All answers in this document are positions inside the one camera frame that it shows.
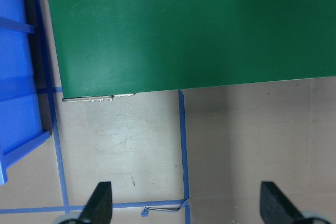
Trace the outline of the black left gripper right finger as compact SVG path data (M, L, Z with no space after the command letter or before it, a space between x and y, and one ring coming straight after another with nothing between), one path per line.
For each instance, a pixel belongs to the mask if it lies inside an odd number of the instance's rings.
M264 223L312 223L274 182L261 182L259 210Z

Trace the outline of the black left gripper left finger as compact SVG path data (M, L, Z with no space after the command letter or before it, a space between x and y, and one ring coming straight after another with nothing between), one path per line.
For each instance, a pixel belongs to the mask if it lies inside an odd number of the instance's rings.
M110 223L112 219L111 182L99 182L78 217L79 223Z

